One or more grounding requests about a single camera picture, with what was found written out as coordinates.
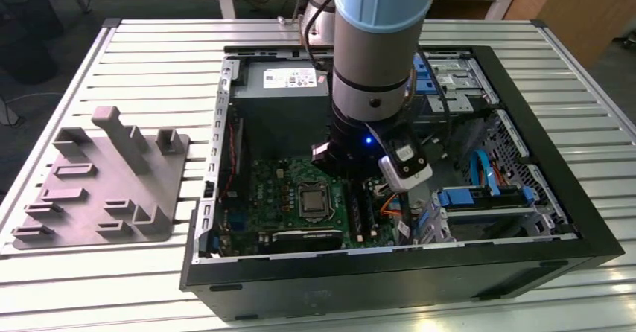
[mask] black cable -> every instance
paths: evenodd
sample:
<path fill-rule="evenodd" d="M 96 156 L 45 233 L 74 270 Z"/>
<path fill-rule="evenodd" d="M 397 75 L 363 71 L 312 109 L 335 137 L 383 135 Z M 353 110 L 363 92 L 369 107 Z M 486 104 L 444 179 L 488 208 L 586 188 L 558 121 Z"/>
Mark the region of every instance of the black cable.
<path fill-rule="evenodd" d="M 315 54 L 312 53 L 312 45 L 309 44 L 309 31 L 312 30 L 312 27 L 315 26 L 315 23 L 317 22 L 320 14 L 324 12 L 325 8 L 328 8 L 332 1 L 333 0 L 325 0 L 324 4 L 320 6 L 317 12 L 312 16 L 312 19 L 308 22 L 308 26 L 305 27 L 305 50 L 308 51 L 309 61 L 312 62 L 312 65 L 313 65 L 316 70 L 321 70 L 323 66 L 319 65 L 317 59 L 315 58 Z"/>
<path fill-rule="evenodd" d="M 280 13 L 283 13 L 283 11 L 285 10 L 285 7 L 288 6 L 288 3 L 289 3 L 289 0 L 285 0 L 285 1 L 283 2 L 281 9 L 279 10 Z"/>
<path fill-rule="evenodd" d="M 263 5 L 265 5 L 268 2 L 257 2 L 256 0 L 244 0 L 244 1 L 251 5 L 251 7 L 253 7 L 253 10 L 251 10 L 251 12 L 261 13 L 261 14 L 265 14 L 267 16 L 273 16 L 272 12 L 265 7 L 263 7 Z"/>

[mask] slotted aluminum table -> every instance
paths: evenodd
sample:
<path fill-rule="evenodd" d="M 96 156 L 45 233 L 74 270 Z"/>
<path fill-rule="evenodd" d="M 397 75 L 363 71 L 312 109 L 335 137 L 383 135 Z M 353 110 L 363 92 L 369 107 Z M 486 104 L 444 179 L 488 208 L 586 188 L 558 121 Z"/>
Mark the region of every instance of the slotted aluminum table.
<path fill-rule="evenodd" d="M 275 20 L 130 20 L 102 29 L 2 204 L 0 330 L 193 331 L 226 328 L 178 289 L 189 219 L 204 190 L 224 46 L 297 44 Z M 626 255 L 571 273 L 514 300 L 233 323 L 273 331 L 555 331 L 636 325 L 635 127 L 555 36 L 528 22 L 431 21 L 423 45 L 490 45 L 515 79 Z M 193 139 L 174 236 L 164 243 L 18 251 L 11 229 L 57 157 L 59 127 L 98 128 L 97 106 L 152 133 Z"/>

